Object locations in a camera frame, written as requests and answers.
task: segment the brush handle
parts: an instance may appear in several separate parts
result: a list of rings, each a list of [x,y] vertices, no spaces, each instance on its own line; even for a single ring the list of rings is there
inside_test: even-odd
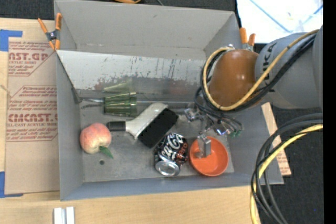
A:
[[[149,126],[160,113],[167,108],[168,105],[163,103],[152,103],[139,116],[130,121],[108,122],[106,124],[110,131],[126,131],[138,139],[141,132]]]

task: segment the can label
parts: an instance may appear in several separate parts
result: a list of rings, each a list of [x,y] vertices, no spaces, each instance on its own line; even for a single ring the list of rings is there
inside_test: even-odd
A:
[[[165,176],[175,176],[188,160],[188,142],[180,134],[169,133],[154,151],[155,168]]]

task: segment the cardboard box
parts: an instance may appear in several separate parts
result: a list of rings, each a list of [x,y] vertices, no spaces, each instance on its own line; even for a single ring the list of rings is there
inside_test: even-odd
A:
[[[233,12],[55,0],[58,12],[63,16],[56,59],[61,200],[249,185],[257,153],[269,136],[261,106],[237,116],[245,127],[240,137],[219,137],[230,165],[213,178],[189,163],[177,177],[163,177],[154,168],[153,149],[128,133],[112,134],[114,159],[87,154],[79,144],[84,127],[120,119],[78,99],[81,91],[95,96],[128,83],[149,100],[177,101],[177,106],[192,102],[207,57],[222,46],[241,46]],[[172,130],[191,143],[200,124],[181,115]],[[269,166],[269,177],[282,183],[277,163]]]

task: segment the green glass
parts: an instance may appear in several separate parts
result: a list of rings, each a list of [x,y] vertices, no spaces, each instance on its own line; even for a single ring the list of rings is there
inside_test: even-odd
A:
[[[137,98],[133,93],[114,94],[104,98],[106,114],[137,116]]]

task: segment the apple leaf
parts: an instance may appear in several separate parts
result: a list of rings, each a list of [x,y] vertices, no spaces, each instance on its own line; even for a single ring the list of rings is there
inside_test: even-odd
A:
[[[99,147],[99,151],[103,152],[105,155],[107,155],[107,156],[109,156],[110,158],[113,159],[113,155],[112,155],[111,151],[107,147],[100,146]]]

